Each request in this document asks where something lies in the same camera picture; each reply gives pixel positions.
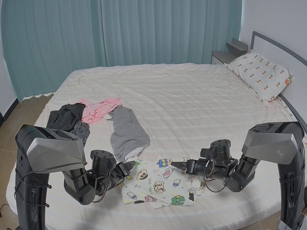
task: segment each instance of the curtain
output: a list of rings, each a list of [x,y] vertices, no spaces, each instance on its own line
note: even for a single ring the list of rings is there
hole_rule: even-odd
[[[19,101],[107,66],[101,20],[101,0],[3,0],[3,55]]]
[[[3,0],[3,54],[21,100],[78,69],[210,63],[239,38],[241,11],[242,0]]]
[[[101,0],[108,66],[211,63],[239,39],[242,0]]]

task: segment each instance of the gray nightstand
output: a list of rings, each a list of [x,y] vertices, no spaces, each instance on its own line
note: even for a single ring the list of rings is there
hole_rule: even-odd
[[[229,64],[239,56],[246,54],[248,51],[248,45],[236,40],[235,38],[232,39],[231,43],[226,43],[226,46],[228,47],[229,52],[212,52],[211,64]]]

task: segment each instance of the pink clothing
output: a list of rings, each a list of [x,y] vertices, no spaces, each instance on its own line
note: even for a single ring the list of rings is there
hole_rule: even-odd
[[[107,98],[96,104],[87,99],[81,99],[78,103],[85,104],[86,107],[83,110],[81,121],[89,125],[102,119],[104,115],[113,111],[117,106],[122,105],[120,98]]]

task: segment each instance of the mattress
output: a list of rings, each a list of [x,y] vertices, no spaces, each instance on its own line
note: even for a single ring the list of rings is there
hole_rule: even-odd
[[[139,159],[199,158],[201,148],[218,139],[231,140],[231,155],[241,157],[248,129],[264,122],[288,121],[275,101],[265,107],[249,88],[223,65],[159,64],[97,67],[71,73],[47,103],[36,122],[45,127],[49,113],[82,98],[100,102],[121,97],[151,138]],[[112,152],[113,122],[90,126],[84,151],[91,168],[90,151]],[[13,212],[15,172],[6,197]],[[50,174],[46,226],[58,229],[238,229],[280,209],[276,164],[261,161],[254,180],[240,193],[225,188],[209,190],[194,206],[168,206],[154,210],[149,204],[124,205],[120,187],[106,193],[100,203],[80,205],[63,187],[61,172]],[[222,181],[209,184],[222,188]]]

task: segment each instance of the robotic arm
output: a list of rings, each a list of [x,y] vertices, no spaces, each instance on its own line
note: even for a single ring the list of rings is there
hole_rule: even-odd
[[[62,172],[65,191],[82,205],[95,195],[119,185],[130,174],[135,161],[116,165],[113,154],[91,151],[92,169],[86,171],[82,140],[71,133],[23,125],[17,133],[15,197],[19,226],[16,230],[45,230],[45,207],[49,174]]]
[[[209,149],[201,150],[203,159],[171,165],[205,182],[222,179],[224,187],[240,192],[254,179],[261,160],[277,163],[282,196],[278,229],[307,229],[307,218],[301,214],[305,187],[303,136],[299,122],[258,124],[248,131],[239,161],[230,155],[230,140],[217,140]]]

